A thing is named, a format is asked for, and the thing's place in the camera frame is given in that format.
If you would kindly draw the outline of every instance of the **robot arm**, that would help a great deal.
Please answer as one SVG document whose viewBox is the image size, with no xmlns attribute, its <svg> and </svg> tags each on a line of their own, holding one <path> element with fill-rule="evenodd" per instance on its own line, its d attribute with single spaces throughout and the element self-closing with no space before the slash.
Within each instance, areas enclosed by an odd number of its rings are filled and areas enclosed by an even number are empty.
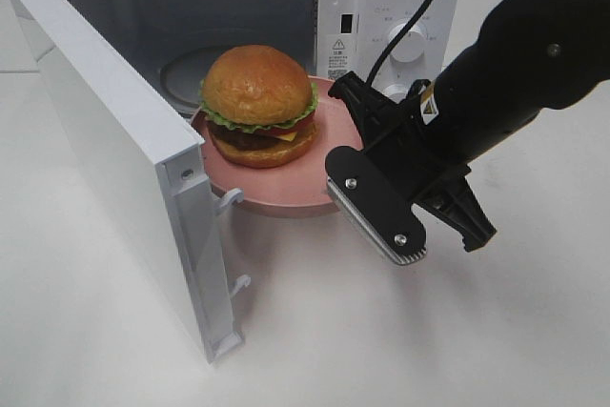
<svg viewBox="0 0 610 407">
<path fill-rule="evenodd" d="M 346 103 L 364 149 L 329 153 L 331 195 L 396 264 L 425 255 L 413 204 L 461 232 L 466 251 L 484 246 L 496 230 L 467 164 L 610 79 L 609 31 L 610 0 L 503 0 L 473 46 L 398 104 L 348 73 L 329 95 Z"/>
</svg>

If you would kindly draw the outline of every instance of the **yellow warning label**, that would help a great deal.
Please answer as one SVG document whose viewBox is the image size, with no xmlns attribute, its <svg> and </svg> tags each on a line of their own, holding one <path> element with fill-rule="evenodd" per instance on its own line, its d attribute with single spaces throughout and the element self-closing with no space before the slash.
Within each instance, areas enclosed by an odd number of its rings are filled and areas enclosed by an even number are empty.
<svg viewBox="0 0 610 407">
<path fill-rule="evenodd" d="M 419 109 L 421 120 L 428 125 L 438 116 L 438 106 L 435 100 L 435 84 L 432 83 L 421 95 L 419 99 Z"/>
</svg>

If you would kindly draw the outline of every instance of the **screw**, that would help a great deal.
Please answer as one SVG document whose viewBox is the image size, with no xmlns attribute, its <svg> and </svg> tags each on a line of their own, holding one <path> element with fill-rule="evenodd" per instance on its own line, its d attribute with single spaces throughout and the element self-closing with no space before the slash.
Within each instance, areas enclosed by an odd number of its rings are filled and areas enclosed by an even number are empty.
<svg viewBox="0 0 610 407">
<path fill-rule="evenodd" d="M 355 178 L 348 178 L 347 180 L 345 180 L 345 187 L 348 190 L 355 190 L 356 186 L 358 186 L 358 182 Z"/>
<path fill-rule="evenodd" d="M 396 234 L 394 236 L 394 243 L 399 247 L 404 247 L 407 243 L 407 236 L 405 234 Z"/>
<path fill-rule="evenodd" d="M 180 178 L 182 178 L 183 180 L 188 180 L 188 179 L 192 178 L 193 175 L 194 175 L 193 169 L 187 169 L 180 175 Z"/>
<path fill-rule="evenodd" d="M 557 43 L 552 43 L 548 47 L 546 47 L 546 53 L 550 57 L 559 57 L 561 54 L 561 45 Z"/>
<path fill-rule="evenodd" d="M 444 203 L 445 201 L 438 195 L 432 200 L 431 205 L 438 210 L 443 206 Z"/>
</svg>

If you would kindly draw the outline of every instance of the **black cable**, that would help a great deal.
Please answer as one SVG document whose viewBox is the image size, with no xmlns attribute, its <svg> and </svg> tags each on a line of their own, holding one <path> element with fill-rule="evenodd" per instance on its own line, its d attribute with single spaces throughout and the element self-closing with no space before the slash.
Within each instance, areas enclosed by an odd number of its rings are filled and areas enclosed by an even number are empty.
<svg viewBox="0 0 610 407">
<path fill-rule="evenodd" d="M 387 59 L 387 57 L 390 55 L 390 53 L 392 52 L 394 47 L 397 45 L 397 43 L 400 40 L 402 40 L 402 37 L 404 37 L 407 34 L 407 32 L 411 30 L 411 28 L 419 20 L 421 15 L 426 10 L 428 10 L 428 7 L 430 7 L 430 4 L 432 4 L 432 1 L 433 0 L 424 0 L 423 3 L 417 9 L 416 14 L 414 14 L 413 17 L 407 22 L 407 24 L 404 25 L 404 27 L 400 30 L 400 32 L 396 35 L 396 37 L 394 37 L 392 39 L 392 41 L 388 44 L 388 46 L 385 47 L 385 50 L 383 50 L 383 52 L 381 53 L 381 55 L 379 56 L 379 58 L 377 59 L 377 61 L 373 65 L 373 67 L 371 68 L 369 77 L 366 79 L 366 85 L 368 87 L 371 87 L 371 85 L 373 85 L 373 80 L 375 80 L 377 72 L 381 68 L 383 61 L 385 61 Z"/>
</svg>

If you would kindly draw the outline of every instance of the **microwave control panel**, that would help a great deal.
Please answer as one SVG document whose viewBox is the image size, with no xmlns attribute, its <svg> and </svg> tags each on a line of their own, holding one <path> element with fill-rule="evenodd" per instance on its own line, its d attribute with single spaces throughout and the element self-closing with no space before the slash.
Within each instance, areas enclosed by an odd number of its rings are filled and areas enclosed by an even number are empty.
<svg viewBox="0 0 610 407">
<path fill-rule="evenodd" d="M 360 0 L 355 70 L 366 78 L 376 59 L 415 14 L 423 0 Z M 435 0 L 393 49 L 374 86 L 399 101 L 419 78 L 440 73 L 457 0 Z"/>
</svg>

